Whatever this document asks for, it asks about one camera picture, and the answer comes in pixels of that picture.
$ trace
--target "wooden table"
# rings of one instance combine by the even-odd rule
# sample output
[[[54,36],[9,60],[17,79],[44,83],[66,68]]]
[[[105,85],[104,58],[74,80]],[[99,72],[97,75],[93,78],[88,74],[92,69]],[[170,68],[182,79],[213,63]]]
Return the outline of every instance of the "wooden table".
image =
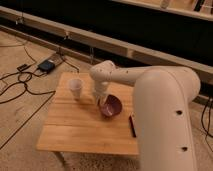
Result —
[[[79,101],[73,99],[67,86],[72,78],[84,81]],[[88,73],[62,74],[37,143],[38,150],[55,152],[63,164],[65,161],[59,152],[138,154],[129,124],[132,87],[110,83],[108,92],[123,104],[121,114],[110,119],[103,117],[94,105],[92,88],[93,81]]]

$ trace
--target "wire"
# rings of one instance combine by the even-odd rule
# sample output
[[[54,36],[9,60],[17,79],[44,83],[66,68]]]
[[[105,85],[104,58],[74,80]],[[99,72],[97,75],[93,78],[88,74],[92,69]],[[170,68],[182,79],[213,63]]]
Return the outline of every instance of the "wire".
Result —
[[[209,133],[209,130],[210,130],[210,125],[211,125],[211,108],[212,108],[212,105],[213,105],[213,99],[212,99],[210,106],[209,106],[208,128],[207,128],[207,133],[206,133],[206,136],[205,136],[205,141],[206,141],[206,144],[208,145],[209,149],[213,153],[213,149],[208,142],[208,137],[209,137],[208,133]]]
[[[208,99],[208,101],[206,102],[206,105],[205,105],[205,107],[204,107],[204,109],[203,109],[203,112],[202,112],[202,115],[201,115],[201,125],[202,125],[202,127],[203,127],[205,133],[206,133],[209,137],[213,138],[213,135],[212,135],[211,133],[209,133],[208,129],[206,129],[205,124],[204,124],[204,115],[205,115],[205,111],[206,111],[207,106],[209,105],[210,101],[211,101],[211,97],[209,97],[209,99]]]
[[[0,48],[9,48],[9,47],[19,47],[19,46],[25,46],[30,39],[30,36],[28,35],[28,38],[25,42],[22,42],[21,40],[17,39],[17,34],[14,35],[15,39],[20,42],[20,44],[14,44],[14,45],[1,45]]]
[[[8,83],[7,83],[6,81],[4,81],[4,80],[1,80],[1,81],[4,83],[4,87],[1,89],[0,93],[1,93],[2,91],[4,91],[5,88],[8,86]]]
[[[27,54],[27,56],[33,61],[33,63],[30,64],[30,66],[33,66],[33,65],[37,64],[37,61],[29,54],[29,52],[27,51],[25,46],[24,46],[24,51]]]
[[[35,112],[32,113],[32,115],[5,141],[4,144],[1,145],[0,150],[2,150],[5,145],[8,144],[8,142],[33,118],[33,116],[35,116],[35,114],[53,97],[53,95],[55,94],[55,91],[50,92],[49,94],[51,94],[45,101],[44,103],[42,103],[41,106],[39,106]]]
[[[24,1],[21,0],[21,18],[24,19]]]
[[[67,61],[63,58],[63,54],[62,54],[62,52],[61,52],[61,44],[62,44],[62,43],[60,43],[60,45],[59,45],[59,47],[58,47],[58,52],[57,52],[57,53],[59,54],[61,60],[62,60],[63,62],[65,62],[67,65],[69,65],[70,67],[76,69],[76,72],[79,73],[79,72],[80,72],[80,69],[79,69],[77,66],[70,64],[69,62],[67,62]]]
[[[198,11],[199,12],[201,10],[201,8],[202,8],[202,5],[204,4],[204,1],[205,0],[198,0],[197,4],[195,5],[194,11]]]
[[[211,8],[211,15],[213,14],[213,1],[212,1],[212,8]]]
[[[0,80],[4,80],[5,78],[8,78],[8,77],[11,77],[13,75],[18,75],[18,82],[15,82],[11,85],[7,85],[6,88],[4,88],[1,93],[0,93],[0,96],[2,96],[3,94],[5,94],[10,88],[12,88],[13,86],[16,86],[18,84],[23,84],[24,85],[24,91],[21,92],[20,94],[18,94],[17,96],[11,98],[11,99],[8,99],[8,100],[5,100],[5,101],[0,101],[0,104],[5,104],[5,103],[8,103],[8,102],[11,102],[19,97],[21,97],[25,92],[29,92],[30,94],[32,95],[43,95],[43,94],[46,94],[46,93],[33,93],[31,91],[29,91],[28,89],[28,85],[27,85],[27,82],[29,82],[33,76],[35,77],[42,77],[43,75],[45,75],[45,73],[41,74],[41,75],[37,75],[35,74],[35,72],[37,71],[37,69],[34,71],[34,72],[15,72],[15,73],[12,73],[12,74],[9,74],[9,75],[6,75],[6,76],[3,76],[2,78],[0,78]],[[27,75],[26,79],[22,80],[21,77],[23,77],[23,75]]]

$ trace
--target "white cup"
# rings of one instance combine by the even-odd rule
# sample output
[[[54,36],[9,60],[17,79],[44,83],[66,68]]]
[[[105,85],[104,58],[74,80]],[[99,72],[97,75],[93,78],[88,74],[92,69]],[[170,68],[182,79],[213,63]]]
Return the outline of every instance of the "white cup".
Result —
[[[83,89],[83,81],[79,78],[74,78],[68,82],[69,90],[72,92],[75,100],[79,100]]]

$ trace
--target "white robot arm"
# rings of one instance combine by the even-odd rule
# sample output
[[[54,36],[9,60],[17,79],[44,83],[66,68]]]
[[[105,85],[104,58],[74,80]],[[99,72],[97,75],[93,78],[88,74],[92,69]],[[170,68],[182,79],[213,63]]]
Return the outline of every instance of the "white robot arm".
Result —
[[[111,61],[90,70],[96,97],[103,82],[134,86],[135,114],[142,171],[197,171],[188,103],[200,80],[186,67],[151,66],[116,69]]]

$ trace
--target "floor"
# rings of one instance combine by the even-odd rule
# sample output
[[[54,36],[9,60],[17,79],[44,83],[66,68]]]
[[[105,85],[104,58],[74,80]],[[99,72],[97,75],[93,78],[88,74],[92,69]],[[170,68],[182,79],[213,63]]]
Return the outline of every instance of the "floor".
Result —
[[[20,44],[20,38],[15,38],[0,31],[0,46]],[[32,42],[26,44],[26,49],[38,63],[50,56],[53,51]],[[66,57],[68,62],[79,67],[80,72],[88,72],[90,64],[72,57]],[[26,55],[23,46],[0,47],[0,77],[5,73],[16,72],[16,68],[23,63],[32,61]],[[60,75],[64,71],[76,72],[66,63],[61,64],[50,75],[33,78],[29,82],[29,89],[33,92],[55,90]],[[5,80],[8,84],[16,81],[16,76]],[[5,86],[0,81],[0,92]],[[8,93],[0,97],[0,101],[14,97],[23,90],[22,85],[11,88]],[[0,146],[26,121],[30,115],[48,98],[49,95],[33,96],[25,93],[19,99],[7,104],[0,104]],[[50,101],[0,150],[1,171],[62,171],[64,168],[51,152],[36,150],[36,143],[45,120]],[[189,105],[193,137],[195,143],[197,165],[199,171],[213,170],[213,153],[204,141],[204,134],[200,125],[203,106],[192,102]],[[67,170],[75,171],[138,171],[137,156],[117,156],[98,154],[63,153],[69,163]]]

